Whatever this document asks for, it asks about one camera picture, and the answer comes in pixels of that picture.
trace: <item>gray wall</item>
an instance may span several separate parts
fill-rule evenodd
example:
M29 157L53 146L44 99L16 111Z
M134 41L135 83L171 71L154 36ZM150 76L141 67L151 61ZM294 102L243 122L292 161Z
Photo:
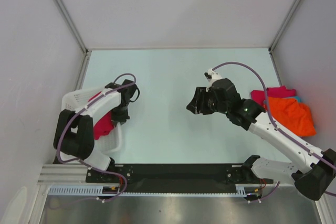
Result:
M309 141L336 150L336 0L303 0L274 56L283 83L311 107L318 134Z
M53 0L0 6L1 219L23 186L31 205L41 166L54 154L61 98L74 88L83 55Z

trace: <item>white plastic object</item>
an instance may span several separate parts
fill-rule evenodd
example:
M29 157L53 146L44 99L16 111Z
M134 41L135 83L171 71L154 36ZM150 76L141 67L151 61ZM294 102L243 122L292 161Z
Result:
M98 92L102 91L104 87L97 87L91 89L80 89L63 96L61 109L76 110L79 107L85 106L89 100ZM95 149L101 151L103 154L109 155L117 152L122 146L122 132L120 123L107 136L101 136L95 140ZM61 152L63 160L73 158L73 156Z

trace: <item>pink cloth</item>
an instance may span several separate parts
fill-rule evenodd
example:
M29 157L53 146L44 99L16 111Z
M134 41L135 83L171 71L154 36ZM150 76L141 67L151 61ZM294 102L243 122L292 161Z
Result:
M275 88L267 88L267 95L269 97L275 98L286 98L286 97L295 97L296 90L295 89L287 89L285 86L275 87ZM263 90L253 90L251 92L251 98L261 106L264 104L265 94Z

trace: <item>metal corner post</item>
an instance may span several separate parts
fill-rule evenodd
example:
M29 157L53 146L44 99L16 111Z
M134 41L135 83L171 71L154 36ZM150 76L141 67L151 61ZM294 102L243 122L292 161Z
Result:
M83 54L86 55L88 50L86 49L86 46L77 30L77 28L75 27L74 22L72 21L69 12L67 11L64 3L62 0L54 0L58 10L60 11L62 17L64 18L64 21L67 23L72 35L74 36L74 38L76 39L78 46L80 47L80 49L82 50Z
M302 0L294 0L294 2L292 3L292 6L290 7L290 9L288 11L285 20L282 22L279 30L277 31L277 34L275 35L274 40L272 41L272 44L269 47L270 53L273 53L275 47L279 43L280 38L284 34L287 26L289 25L291 19L293 18L294 14L295 14L296 10L298 9L301 2L302 2Z

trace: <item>white wall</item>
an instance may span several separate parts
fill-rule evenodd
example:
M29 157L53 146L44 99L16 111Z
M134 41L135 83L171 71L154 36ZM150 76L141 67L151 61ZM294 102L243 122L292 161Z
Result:
M29 205L51 161L61 97L83 55L53 0L0 0L0 219L23 186Z
M311 107L318 134L310 141L336 150L336 0L304 0L274 55L283 83Z
M88 48L269 47L293 0L63 0Z

